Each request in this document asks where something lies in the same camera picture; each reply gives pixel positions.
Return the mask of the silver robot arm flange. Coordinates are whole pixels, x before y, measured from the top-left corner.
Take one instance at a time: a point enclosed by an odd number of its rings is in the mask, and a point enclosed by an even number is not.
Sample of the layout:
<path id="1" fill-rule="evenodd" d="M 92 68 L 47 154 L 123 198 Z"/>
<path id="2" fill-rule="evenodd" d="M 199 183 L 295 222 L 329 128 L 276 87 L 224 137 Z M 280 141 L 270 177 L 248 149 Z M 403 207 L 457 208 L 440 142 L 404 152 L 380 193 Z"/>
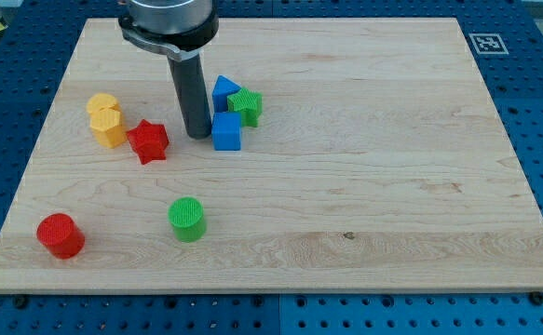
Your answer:
<path id="1" fill-rule="evenodd" d="M 128 0 L 126 9 L 118 18 L 123 38 L 178 62 L 197 56 L 219 29 L 212 0 Z"/>

